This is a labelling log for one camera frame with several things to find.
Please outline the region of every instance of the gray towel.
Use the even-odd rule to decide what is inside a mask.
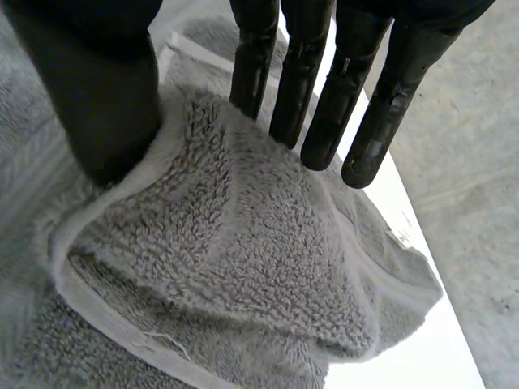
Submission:
[[[224,55],[233,39],[222,32],[233,30],[204,25],[184,35]],[[226,102],[230,73],[200,61],[203,50],[165,50],[165,124],[121,184],[93,188],[51,141],[58,126],[13,159],[30,169],[2,171],[30,192],[42,145],[62,153],[45,159],[63,167],[41,182],[45,201],[33,211],[35,258],[57,293],[37,306],[13,298],[30,309],[17,308],[19,331],[2,317],[11,324],[0,334],[3,379],[322,387],[330,361],[365,361],[415,331],[441,295],[427,261],[401,250],[366,195],[341,183],[338,160],[313,173],[268,137],[276,89],[255,124]],[[0,202],[19,208],[3,189]],[[8,232],[7,219],[0,226]]]

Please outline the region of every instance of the towel fold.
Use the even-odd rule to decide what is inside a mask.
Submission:
[[[6,342],[4,379],[322,387],[331,361],[375,357],[440,298],[339,160],[314,173],[268,137],[272,83],[257,123],[229,105],[232,59],[200,57],[234,41],[218,23],[159,56],[164,125],[120,184],[98,190],[73,164],[53,183],[34,246],[56,293]]]

